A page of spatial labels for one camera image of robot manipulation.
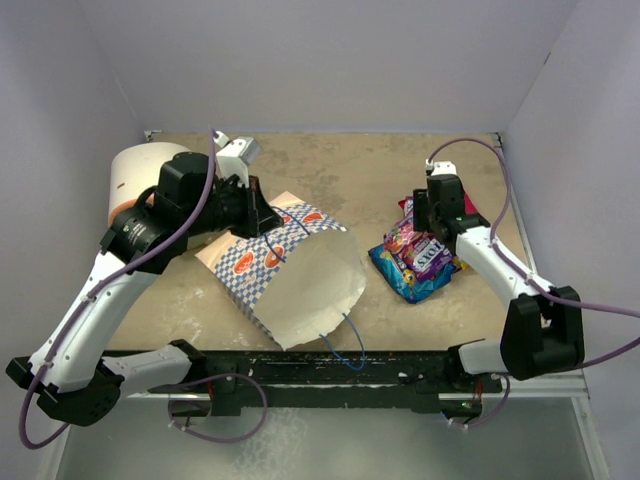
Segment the pink chips bag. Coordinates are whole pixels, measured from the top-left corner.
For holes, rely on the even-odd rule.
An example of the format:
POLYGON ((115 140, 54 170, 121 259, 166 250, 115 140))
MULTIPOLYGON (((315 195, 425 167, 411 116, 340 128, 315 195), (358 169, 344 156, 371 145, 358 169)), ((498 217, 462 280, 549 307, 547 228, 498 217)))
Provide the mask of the pink chips bag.
MULTIPOLYGON (((413 208, 413 197, 406 196, 404 199, 398 202, 398 205, 403 210, 403 214, 408 215, 413 208)), ((478 212, 476 206, 467 194, 464 194, 464 205, 466 214, 474 214, 478 212)))

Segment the blue Slendy snack bag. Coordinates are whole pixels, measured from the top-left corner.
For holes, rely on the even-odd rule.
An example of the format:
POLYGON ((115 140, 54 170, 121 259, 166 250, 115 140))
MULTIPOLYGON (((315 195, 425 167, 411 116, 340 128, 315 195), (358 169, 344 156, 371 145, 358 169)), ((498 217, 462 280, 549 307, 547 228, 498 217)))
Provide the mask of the blue Slendy snack bag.
POLYGON ((456 267, 448 263, 431 279, 418 281, 415 273, 382 244, 371 248, 368 256, 391 289, 409 304, 418 304, 429 298, 449 284, 456 272, 456 267))

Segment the checkered paper bag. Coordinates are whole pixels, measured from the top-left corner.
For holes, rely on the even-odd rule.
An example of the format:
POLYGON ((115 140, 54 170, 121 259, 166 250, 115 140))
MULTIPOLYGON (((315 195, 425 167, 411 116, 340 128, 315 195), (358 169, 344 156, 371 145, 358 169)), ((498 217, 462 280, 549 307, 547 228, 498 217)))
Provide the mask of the checkered paper bag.
POLYGON ((287 351, 325 339, 367 286, 355 236, 318 207, 283 192, 283 225, 257 238, 225 233, 197 254, 237 309, 287 351))

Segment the purple Fox's berries bag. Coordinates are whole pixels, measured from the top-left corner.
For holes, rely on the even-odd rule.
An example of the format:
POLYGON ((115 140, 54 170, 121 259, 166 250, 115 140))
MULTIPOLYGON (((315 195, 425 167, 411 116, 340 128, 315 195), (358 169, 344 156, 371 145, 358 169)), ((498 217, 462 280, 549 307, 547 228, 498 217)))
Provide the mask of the purple Fox's berries bag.
POLYGON ((400 254, 405 247, 426 235, 414 229, 413 198, 407 196, 399 205, 403 210, 403 218, 384 236, 383 243, 385 249, 393 254, 400 254))

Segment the orange Fox's candy bag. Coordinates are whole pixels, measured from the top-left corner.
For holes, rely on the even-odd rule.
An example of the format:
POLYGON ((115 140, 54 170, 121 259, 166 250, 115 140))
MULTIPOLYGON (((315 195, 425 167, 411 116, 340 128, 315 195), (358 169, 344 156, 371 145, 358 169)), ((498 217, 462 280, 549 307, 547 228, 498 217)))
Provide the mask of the orange Fox's candy bag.
POLYGON ((465 271, 470 269, 469 264, 462 260, 459 256, 455 256, 452 259, 452 264, 454 265, 456 271, 465 271))

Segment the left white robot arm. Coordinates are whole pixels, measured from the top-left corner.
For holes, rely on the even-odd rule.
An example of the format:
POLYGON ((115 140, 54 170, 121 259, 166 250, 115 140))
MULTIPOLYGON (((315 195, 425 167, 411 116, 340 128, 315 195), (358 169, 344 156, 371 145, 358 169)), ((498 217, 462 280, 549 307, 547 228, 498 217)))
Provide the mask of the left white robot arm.
POLYGON ((251 239, 282 226, 256 176, 222 175, 217 165, 193 152, 164 163, 157 183, 113 219, 87 282, 50 338, 30 357, 8 364, 8 376, 49 418, 89 426, 123 395, 169 385, 194 392, 204 384, 206 356, 185 340, 125 357, 104 351, 190 238, 229 231, 251 239))

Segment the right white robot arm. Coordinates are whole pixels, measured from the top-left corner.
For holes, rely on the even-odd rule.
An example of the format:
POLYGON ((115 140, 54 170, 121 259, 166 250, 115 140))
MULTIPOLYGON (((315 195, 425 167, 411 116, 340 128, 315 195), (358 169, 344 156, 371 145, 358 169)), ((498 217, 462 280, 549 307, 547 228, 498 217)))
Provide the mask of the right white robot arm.
POLYGON ((501 338, 450 349, 446 383, 467 391, 480 374, 507 373, 527 380, 578 367, 585 359, 580 296, 557 287, 519 260, 479 213, 465 209, 465 191, 455 174, 431 175, 413 191, 414 227, 427 231, 466 262, 505 305, 501 338))

